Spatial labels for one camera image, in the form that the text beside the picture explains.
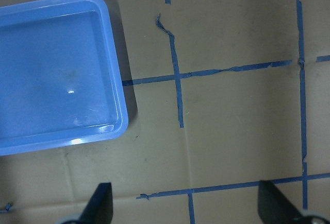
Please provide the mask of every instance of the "blue plastic tray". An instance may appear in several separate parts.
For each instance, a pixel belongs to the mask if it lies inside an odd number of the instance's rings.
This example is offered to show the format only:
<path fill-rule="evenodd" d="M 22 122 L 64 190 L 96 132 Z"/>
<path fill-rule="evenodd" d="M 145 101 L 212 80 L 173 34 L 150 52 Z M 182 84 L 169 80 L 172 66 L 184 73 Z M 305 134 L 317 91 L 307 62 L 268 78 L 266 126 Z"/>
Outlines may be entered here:
<path fill-rule="evenodd" d="M 0 155 L 113 139 L 127 124 L 103 0 L 0 8 Z"/>

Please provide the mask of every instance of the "tan surface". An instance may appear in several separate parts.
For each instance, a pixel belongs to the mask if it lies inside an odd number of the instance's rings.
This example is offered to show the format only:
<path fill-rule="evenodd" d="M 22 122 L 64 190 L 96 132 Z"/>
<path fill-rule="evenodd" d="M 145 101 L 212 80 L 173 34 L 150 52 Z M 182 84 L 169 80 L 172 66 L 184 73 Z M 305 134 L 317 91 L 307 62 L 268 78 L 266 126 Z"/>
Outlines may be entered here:
<path fill-rule="evenodd" d="M 0 0 L 0 6 L 33 0 Z M 125 87 L 130 124 L 119 139 L 0 157 L 4 224 L 42 224 L 83 209 L 111 181 L 113 223 L 189 223 L 187 196 L 136 200 L 190 187 L 301 175 L 298 30 L 295 0 L 105 0 L 123 80 L 180 71 L 293 60 L 287 67 L 183 79 L 185 128 L 174 81 Z M 330 0 L 302 0 L 305 22 L 308 173 L 330 172 Z M 309 182 L 309 203 L 329 211 L 329 180 Z M 280 186 L 298 208 L 301 183 Z M 260 223 L 256 189 L 194 194 L 196 223 Z"/>

